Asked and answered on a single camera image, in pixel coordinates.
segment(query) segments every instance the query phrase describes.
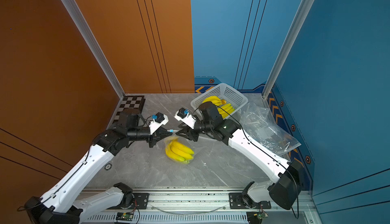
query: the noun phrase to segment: checkered board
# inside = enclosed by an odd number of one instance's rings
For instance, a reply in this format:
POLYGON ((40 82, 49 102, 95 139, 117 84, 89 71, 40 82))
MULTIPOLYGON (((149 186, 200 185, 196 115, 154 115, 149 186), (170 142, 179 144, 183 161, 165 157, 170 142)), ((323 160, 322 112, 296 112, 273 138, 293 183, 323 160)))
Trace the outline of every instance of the checkered board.
POLYGON ((145 98, 143 95, 129 95, 123 97, 122 101, 120 102, 119 108, 115 114, 114 121, 112 123, 115 123, 119 120, 119 114, 125 108, 136 108, 140 112, 142 112, 142 109, 144 108, 144 104, 145 104, 145 98))

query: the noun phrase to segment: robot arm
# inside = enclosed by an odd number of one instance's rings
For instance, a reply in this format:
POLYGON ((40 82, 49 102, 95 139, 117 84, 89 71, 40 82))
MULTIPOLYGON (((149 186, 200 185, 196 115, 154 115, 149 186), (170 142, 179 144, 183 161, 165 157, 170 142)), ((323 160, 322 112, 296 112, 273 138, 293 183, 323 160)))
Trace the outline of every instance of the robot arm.
MULTIPOLYGON (((241 126, 231 120, 223 119, 217 106, 205 102, 199 106, 203 120, 189 121, 193 118, 184 108, 177 111, 175 118, 183 121, 182 128, 176 134, 189 140, 197 141, 199 134, 211 134, 214 139, 222 141, 238 150, 261 168, 273 182, 267 189, 270 197, 280 206, 289 210, 302 189, 303 167, 297 162, 290 163, 287 159, 277 156, 250 137, 241 126)), ((250 183, 243 191, 243 201, 253 208, 262 201, 259 190, 261 184, 250 183)))
POLYGON ((79 224, 90 216, 112 206, 133 204, 132 189, 117 183, 108 191, 88 199, 75 201, 93 176, 120 150, 130 146, 129 141, 147 141, 152 148, 159 140, 172 135, 161 127, 168 122, 162 113, 152 116, 147 127, 138 126, 145 120, 138 109, 125 109, 119 115, 116 129, 99 134, 83 158, 54 187, 41 198, 31 197, 25 209, 33 223, 79 224))

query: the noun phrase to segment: bunch of bananas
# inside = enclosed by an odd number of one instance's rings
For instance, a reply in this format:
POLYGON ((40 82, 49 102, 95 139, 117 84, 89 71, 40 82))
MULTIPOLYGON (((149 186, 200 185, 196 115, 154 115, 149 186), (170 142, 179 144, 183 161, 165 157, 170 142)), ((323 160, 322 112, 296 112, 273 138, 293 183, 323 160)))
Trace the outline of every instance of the bunch of bananas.
POLYGON ((207 101, 211 101, 214 105, 217 106, 218 112, 222 115, 222 118, 225 118, 234 112, 233 106, 230 103, 227 104, 226 100, 219 99, 218 96, 213 95, 207 97, 202 103, 207 101))
POLYGON ((183 164, 188 164, 190 160, 194 159, 194 151, 176 140, 172 140, 165 147, 165 154, 174 161, 183 164))

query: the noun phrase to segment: plastic bag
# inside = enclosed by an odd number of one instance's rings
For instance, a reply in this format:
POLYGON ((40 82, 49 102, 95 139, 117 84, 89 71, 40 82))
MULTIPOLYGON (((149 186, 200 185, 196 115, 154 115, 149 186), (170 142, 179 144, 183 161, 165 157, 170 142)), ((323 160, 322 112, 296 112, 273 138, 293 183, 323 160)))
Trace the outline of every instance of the plastic bag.
POLYGON ((172 161, 185 165, 189 164, 194 156, 203 148, 195 147, 187 139, 179 136, 165 138, 164 144, 165 155, 172 161))
POLYGON ((240 123, 257 142, 277 155, 301 145, 298 140, 274 123, 271 110, 250 102, 240 109, 240 123))

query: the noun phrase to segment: yellow banana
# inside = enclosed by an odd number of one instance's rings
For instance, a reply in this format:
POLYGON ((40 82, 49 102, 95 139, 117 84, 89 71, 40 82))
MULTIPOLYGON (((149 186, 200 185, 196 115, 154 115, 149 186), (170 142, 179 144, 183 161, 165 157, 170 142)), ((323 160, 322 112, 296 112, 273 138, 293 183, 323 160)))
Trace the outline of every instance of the yellow banana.
POLYGON ((221 106, 222 109, 226 110, 228 107, 232 106, 230 103, 221 106))
POLYGON ((186 160, 192 160, 194 159, 194 157, 188 153, 185 153, 184 151, 182 150, 179 150, 178 148, 174 147, 174 146, 171 146, 171 150, 173 151, 173 153, 179 155, 179 156, 182 156, 184 157, 186 160))
POLYGON ((232 105, 230 103, 226 104, 226 105, 223 105, 221 107, 218 107, 218 111, 219 113, 221 112, 224 112, 223 110, 227 111, 229 110, 230 108, 232 108, 232 105))
POLYGON ((205 100, 203 100, 202 103, 205 103, 206 101, 212 101, 212 100, 221 100, 221 99, 219 99, 218 96, 212 95, 207 97, 205 100))
POLYGON ((179 162, 184 162, 186 159, 184 159, 184 157, 182 156, 179 156, 175 153, 173 153, 173 151, 171 150, 171 146, 170 144, 168 145, 168 147, 165 148, 165 154, 169 157, 169 158, 172 158, 174 160, 177 160, 179 162))
POLYGON ((223 113, 221 113, 221 116, 222 116, 222 118, 225 118, 228 116, 228 114, 226 112, 223 112, 223 113))
POLYGON ((181 143, 179 143, 177 141, 172 141, 171 144, 172 144, 173 147, 176 147, 179 150, 184 151, 185 153, 188 153, 188 154, 193 154, 194 153, 194 151, 191 148, 188 148, 187 146, 185 146, 185 145, 183 145, 183 144, 181 144, 181 143))
POLYGON ((227 113, 229 113, 229 114, 232 114, 232 112, 234 112, 234 108, 233 107, 230 108, 229 110, 227 110, 227 113))
POLYGON ((221 100, 209 100, 209 101, 211 101, 213 104, 217 104, 217 103, 222 104, 221 100))

